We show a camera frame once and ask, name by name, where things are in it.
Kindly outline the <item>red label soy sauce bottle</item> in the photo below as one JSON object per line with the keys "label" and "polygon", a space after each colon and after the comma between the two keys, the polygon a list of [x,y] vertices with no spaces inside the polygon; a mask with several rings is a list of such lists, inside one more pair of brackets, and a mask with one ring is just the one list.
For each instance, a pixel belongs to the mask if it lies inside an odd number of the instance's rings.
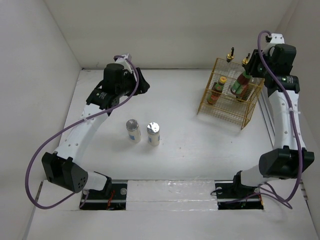
{"label": "red label soy sauce bottle", "polygon": [[256,88],[256,85],[258,84],[257,78],[252,78],[249,83],[245,86],[242,93],[236,97],[236,100],[240,103],[243,103],[247,101],[252,94],[253,90]]}

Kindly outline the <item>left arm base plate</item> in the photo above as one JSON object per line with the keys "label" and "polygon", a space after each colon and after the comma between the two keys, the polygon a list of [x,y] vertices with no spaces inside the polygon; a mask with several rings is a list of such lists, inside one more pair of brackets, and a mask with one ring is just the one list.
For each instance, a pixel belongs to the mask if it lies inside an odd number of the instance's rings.
{"label": "left arm base plate", "polygon": [[82,193],[79,209],[87,211],[123,211],[126,209],[127,192],[127,181],[114,181],[107,196],[97,190],[90,190],[88,195]]}

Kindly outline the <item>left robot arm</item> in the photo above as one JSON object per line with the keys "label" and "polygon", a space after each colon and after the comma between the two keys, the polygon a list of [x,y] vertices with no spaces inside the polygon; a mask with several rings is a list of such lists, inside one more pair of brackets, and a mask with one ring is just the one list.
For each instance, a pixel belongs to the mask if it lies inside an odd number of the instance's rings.
{"label": "left robot arm", "polygon": [[100,198],[111,194],[112,179],[99,172],[89,172],[81,167],[81,160],[100,125],[110,116],[107,109],[119,105],[123,96],[144,94],[150,88],[136,68],[134,72],[120,63],[109,63],[103,71],[103,79],[93,89],[86,100],[82,122],[72,127],[67,138],[53,153],[46,152],[42,165],[47,180],[73,193],[82,190],[94,191]]}

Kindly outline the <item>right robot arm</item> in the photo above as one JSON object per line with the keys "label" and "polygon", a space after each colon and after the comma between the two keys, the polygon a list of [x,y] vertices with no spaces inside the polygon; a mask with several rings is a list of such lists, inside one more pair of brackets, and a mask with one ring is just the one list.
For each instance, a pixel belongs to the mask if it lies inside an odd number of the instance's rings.
{"label": "right robot arm", "polygon": [[298,184],[303,171],[315,160],[314,153],[307,151],[300,131],[300,84],[298,77],[291,75],[296,53],[292,45],[269,44],[256,49],[245,66],[246,73],[264,79],[275,133],[273,149],[260,156],[258,165],[233,177],[230,191],[237,197],[247,196],[258,185],[272,180],[295,179]]}

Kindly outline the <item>dark sauce glass bottle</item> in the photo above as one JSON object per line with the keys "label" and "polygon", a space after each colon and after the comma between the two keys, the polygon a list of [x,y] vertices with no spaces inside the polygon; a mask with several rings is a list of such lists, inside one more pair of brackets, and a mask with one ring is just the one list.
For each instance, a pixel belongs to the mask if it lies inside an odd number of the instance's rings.
{"label": "dark sauce glass bottle", "polygon": [[230,52],[225,57],[225,63],[223,65],[223,68],[221,70],[221,75],[225,78],[227,78],[226,85],[224,87],[224,94],[227,95],[228,91],[231,87],[231,74],[232,74],[232,61],[235,57],[235,48],[232,46]]}

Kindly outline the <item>yellow cap sauce bottle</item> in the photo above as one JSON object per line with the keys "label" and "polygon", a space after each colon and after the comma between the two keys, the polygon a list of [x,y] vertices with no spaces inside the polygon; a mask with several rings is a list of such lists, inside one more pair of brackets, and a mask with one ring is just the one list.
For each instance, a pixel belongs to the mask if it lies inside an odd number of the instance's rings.
{"label": "yellow cap sauce bottle", "polygon": [[240,95],[251,79],[252,76],[243,71],[230,88],[230,92],[236,96]]}
{"label": "yellow cap sauce bottle", "polygon": [[207,98],[208,104],[214,105],[217,103],[219,97],[223,92],[223,88],[226,82],[227,82],[227,78],[225,76],[221,76],[219,80],[213,84],[211,88],[211,93]]}

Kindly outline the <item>yellow cap sauce bottle front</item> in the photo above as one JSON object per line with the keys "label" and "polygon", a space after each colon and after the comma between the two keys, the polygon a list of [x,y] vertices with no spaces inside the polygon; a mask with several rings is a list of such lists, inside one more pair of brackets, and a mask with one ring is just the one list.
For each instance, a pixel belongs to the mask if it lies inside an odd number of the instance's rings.
{"label": "yellow cap sauce bottle front", "polygon": [[230,88],[230,92],[236,96],[240,95],[251,79],[252,76],[243,71]]}

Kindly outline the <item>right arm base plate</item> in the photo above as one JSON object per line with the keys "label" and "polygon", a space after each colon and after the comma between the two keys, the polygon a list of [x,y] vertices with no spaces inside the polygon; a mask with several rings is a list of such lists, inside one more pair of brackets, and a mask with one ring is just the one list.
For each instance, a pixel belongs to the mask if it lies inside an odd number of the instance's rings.
{"label": "right arm base plate", "polygon": [[254,187],[235,189],[232,180],[216,180],[215,189],[210,193],[216,197],[218,210],[263,210],[260,195],[255,194]]}

